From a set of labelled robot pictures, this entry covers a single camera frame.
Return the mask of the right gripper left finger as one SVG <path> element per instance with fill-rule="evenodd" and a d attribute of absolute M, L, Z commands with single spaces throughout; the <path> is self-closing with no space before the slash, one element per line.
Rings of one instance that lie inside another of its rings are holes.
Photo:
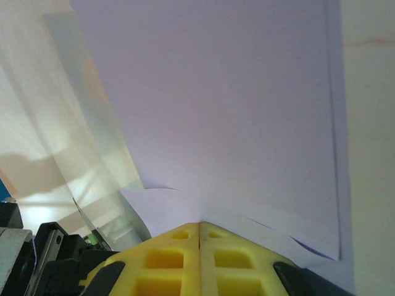
<path fill-rule="evenodd" d="M 187 223 L 118 252 L 80 283 L 80 296 L 201 296 L 199 225 Z"/>

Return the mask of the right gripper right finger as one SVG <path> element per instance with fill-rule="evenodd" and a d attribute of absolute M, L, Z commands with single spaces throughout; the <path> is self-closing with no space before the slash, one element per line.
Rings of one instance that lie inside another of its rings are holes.
<path fill-rule="evenodd" d="M 288 258 L 199 223 L 202 296 L 354 296 Z"/>

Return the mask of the purple paper sheet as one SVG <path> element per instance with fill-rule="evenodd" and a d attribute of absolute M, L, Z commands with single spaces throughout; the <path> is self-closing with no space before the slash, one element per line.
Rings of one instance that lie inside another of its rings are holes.
<path fill-rule="evenodd" d="M 146 187 L 352 253 L 340 0 L 70 0 Z"/>

